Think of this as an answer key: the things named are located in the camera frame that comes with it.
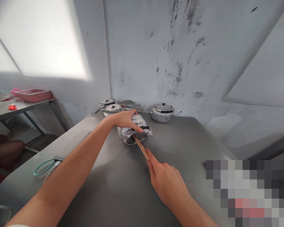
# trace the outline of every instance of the cable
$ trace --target cable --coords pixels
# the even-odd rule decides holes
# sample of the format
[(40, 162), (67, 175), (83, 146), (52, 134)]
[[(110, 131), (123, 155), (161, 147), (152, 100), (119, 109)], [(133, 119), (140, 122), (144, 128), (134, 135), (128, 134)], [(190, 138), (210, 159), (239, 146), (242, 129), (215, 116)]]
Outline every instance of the cable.
[(57, 161), (57, 162), (55, 163), (54, 167), (51, 169), (51, 171), (50, 171), (50, 172), (48, 173), (48, 175), (46, 176), (46, 178), (45, 178), (45, 180), (44, 180), (42, 186), (44, 185), (45, 181), (47, 180), (47, 178), (49, 177), (49, 175), (51, 174), (51, 172), (53, 172), (53, 170), (54, 170), (55, 168), (57, 168), (60, 163), (61, 163), (61, 161)]
[[(40, 175), (44, 174), (46, 171), (48, 171), (48, 170), (52, 167), (52, 165), (54, 164), (54, 162), (55, 162), (55, 161), (53, 161), (53, 160), (55, 160), (55, 159), (47, 160), (47, 161), (43, 162), (41, 165), (39, 165), (39, 166), (35, 169), (34, 175), (35, 175), (35, 176), (40, 176)], [(49, 161), (53, 161), (52, 164), (51, 164), (49, 167), (47, 167), (47, 169), (44, 170), (42, 173), (36, 174), (37, 170), (38, 170), (41, 166), (43, 166), (45, 163), (47, 163), (47, 162), (49, 162)]]

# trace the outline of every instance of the right hand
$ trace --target right hand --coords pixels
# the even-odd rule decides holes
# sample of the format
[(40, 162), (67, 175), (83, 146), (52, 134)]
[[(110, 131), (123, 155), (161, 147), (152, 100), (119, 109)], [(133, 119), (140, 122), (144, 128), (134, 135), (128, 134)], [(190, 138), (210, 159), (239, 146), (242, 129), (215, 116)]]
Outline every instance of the right hand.
[(158, 162), (148, 148), (145, 151), (149, 157), (147, 164), (151, 174), (151, 184), (161, 201), (170, 210), (190, 201), (192, 197), (180, 172), (167, 163)]

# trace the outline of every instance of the aluminum pot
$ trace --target aluminum pot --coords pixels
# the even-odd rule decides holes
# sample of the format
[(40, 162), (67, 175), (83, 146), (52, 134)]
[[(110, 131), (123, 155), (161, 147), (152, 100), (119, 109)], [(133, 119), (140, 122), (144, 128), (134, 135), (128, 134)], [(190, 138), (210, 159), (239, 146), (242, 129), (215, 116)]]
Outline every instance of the aluminum pot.
[(107, 117), (111, 114), (122, 112), (122, 111), (123, 111), (123, 109), (121, 108), (121, 106), (119, 104), (110, 104), (110, 105), (106, 106), (105, 109), (102, 110), (105, 117)]
[(99, 102), (99, 107), (100, 109), (104, 109), (106, 106), (110, 105), (110, 104), (115, 104), (115, 100), (114, 99), (104, 99), (101, 102)]
[(172, 105), (169, 106), (165, 103), (154, 105), (151, 111), (148, 109), (151, 118), (160, 123), (169, 122), (173, 117), (174, 110)]
[(137, 104), (136, 102), (132, 100), (124, 100), (119, 103), (124, 110), (132, 110), (132, 109), (138, 109), (141, 105), (141, 103)]
[(143, 129), (143, 132), (137, 132), (131, 128), (120, 128), (118, 127), (118, 133), (122, 141), (128, 145), (136, 144), (133, 134), (139, 139), (139, 141), (148, 139), (149, 136), (152, 136), (151, 129), (147, 126), (145, 120), (141, 115), (134, 114), (132, 115), (132, 122)]

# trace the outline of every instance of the wooden chopstick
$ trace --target wooden chopstick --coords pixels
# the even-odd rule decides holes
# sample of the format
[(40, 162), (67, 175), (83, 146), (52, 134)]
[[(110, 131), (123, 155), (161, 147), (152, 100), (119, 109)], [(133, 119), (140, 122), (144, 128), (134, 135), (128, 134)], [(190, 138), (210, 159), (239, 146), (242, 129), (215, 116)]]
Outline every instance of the wooden chopstick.
[(133, 134), (133, 138), (135, 139), (135, 141), (137, 142), (138, 146), (140, 147), (140, 149), (141, 149), (142, 153), (144, 154), (146, 160), (149, 160), (149, 158), (148, 158), (148, 156), (147, 156), (147, 154), (146, 154), (146, 152), (145, 152), (145, 149), (144, 149), (143, 145), (141, 144), (141, 142), (139, 141), (139, 139), (136, 137), (135, 134)]

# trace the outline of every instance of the pink basket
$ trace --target pink basket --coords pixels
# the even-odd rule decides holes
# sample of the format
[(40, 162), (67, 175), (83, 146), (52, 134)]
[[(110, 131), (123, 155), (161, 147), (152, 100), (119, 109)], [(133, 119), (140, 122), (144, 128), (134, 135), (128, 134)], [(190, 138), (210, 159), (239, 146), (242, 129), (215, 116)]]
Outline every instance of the pink basket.
[(29, 102), (40, 102), (46, 99), (51, 99), (51, 94), (49, 90), (32, 88), (27, 90), (15, 91), (18, 96), (24, 100)]

